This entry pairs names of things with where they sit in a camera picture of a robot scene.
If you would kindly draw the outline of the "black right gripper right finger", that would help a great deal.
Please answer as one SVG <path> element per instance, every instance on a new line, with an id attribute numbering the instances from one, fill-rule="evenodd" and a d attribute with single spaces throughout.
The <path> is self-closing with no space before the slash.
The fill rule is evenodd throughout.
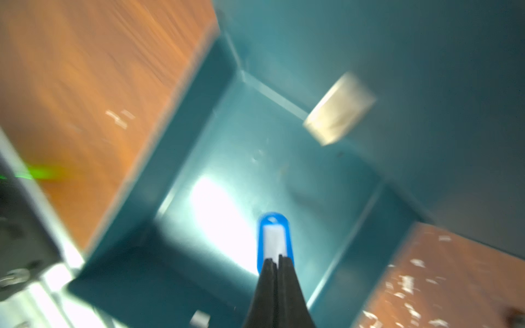
<path id="1" fill-rule="evenodd" d="M 290 258 L 278 263 L 278 327 L 315 327 Z"/>

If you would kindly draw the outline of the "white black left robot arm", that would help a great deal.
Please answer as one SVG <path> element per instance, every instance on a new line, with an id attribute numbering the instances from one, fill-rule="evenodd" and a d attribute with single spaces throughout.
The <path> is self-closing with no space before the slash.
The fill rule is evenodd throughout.
<path id="1" fill-rule="evenodd" d="M 27 193 L 1 163 L 1 300 L 23 290 L 61 261 Z"/>

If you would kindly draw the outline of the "teal drawer cabinet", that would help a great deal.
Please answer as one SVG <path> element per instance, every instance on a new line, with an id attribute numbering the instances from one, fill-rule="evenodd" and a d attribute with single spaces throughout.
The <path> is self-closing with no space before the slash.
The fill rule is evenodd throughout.
<path id="1" fill-rule="evenodd" d="M 355 151 L 438 226 L 524 256 L 523 1 L 215 1 L 243 69 L 309 112 L 346 72 Z"/>

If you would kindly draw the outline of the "teal bottom drawer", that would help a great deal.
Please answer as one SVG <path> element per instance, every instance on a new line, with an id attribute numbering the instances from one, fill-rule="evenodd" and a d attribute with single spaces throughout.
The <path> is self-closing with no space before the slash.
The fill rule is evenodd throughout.
<path id="1" fill-rule="evenodd" d="M 128 327 L 240 327 L 259 220 L 280 213 L 315 325 L 351 327 L 418 216 L 305 117 L 221 35 L 68 290 Z"/>

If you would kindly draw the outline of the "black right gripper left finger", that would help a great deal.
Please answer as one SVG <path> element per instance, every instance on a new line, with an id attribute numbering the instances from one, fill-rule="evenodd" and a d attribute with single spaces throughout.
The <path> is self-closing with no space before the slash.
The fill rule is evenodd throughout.
<path id="1" fill-rule="evenodd" d="M 278 324 L 278 267 L 272 259 L 262 266 L 250 309 L 243 323 L 245 328 L 274 328 Z"/>

